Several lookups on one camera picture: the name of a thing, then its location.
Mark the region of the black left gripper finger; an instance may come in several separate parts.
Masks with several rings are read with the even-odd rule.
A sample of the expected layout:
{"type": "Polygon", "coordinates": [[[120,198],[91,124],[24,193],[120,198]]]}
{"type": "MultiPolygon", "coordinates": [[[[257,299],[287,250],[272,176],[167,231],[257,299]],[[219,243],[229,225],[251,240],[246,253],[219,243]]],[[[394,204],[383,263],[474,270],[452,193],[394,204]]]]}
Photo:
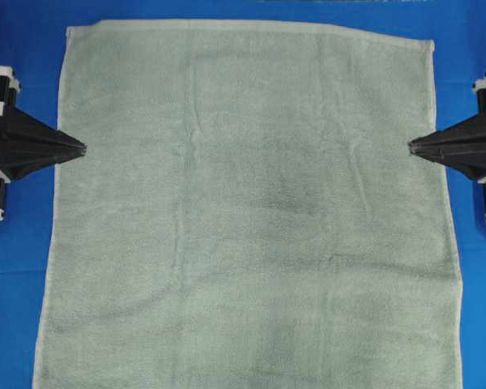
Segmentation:
{"type": "Polygon", "coordinates": [[[84,143],[5,103],[0,103],[0,141],[69,147],[82,154],[87,150],[84,143]]]}
{"type": "Polygon", "coordinates": [[[86,151],[86,145],[0,142],[0,169],[12,181],[18,181],[38,170],[85,156],[86,151]]]}

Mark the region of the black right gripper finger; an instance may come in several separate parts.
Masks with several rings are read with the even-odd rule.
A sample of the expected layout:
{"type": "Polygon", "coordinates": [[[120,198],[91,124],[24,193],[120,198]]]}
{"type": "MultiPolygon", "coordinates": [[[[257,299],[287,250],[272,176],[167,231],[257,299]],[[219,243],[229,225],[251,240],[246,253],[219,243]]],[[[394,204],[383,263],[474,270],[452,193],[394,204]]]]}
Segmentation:
{"type": "Polygon", "coordinates": [[[486,111],[465,119],[444,130],[413,139],[408,143],[409,150],[416,152],[431,146],[472,145],[486,143],[486,111]]]}
{"type": "Polygon", "coordinates": [[[450,156],[431,155],[423,152],[410,151],[410,154],[433,163],[438,163],[447,168],[454,169],[473,182],[486,182],[486,167],[475,165],[473,162],[462,162],[450,156]]]}

